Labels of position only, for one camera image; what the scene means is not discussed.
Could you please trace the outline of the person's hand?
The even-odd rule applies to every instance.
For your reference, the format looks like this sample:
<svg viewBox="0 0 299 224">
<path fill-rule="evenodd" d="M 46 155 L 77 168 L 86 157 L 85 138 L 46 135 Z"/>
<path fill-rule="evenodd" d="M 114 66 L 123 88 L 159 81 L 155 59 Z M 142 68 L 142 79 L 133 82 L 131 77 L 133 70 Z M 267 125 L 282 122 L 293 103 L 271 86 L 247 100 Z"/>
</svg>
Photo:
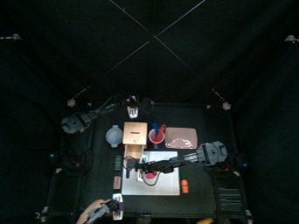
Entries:
<svg viewBox="0 0 299 224">
<path fill-rule="evenodd" d="M 79 216 L 79 219 L 78 219 L 78 222 L 77 224 L 85 224 L 86 221 L 89 220 L 89 214 L 90 212 L 97 209 L 97 208 L 101 208 L 102 205 L 105 203 L 109 203 L 109 199 L 97 199 L 90 205 L 89 207 L 86 208 L 85 212 L 82 213 L 82 215 Z"/>
</svg>

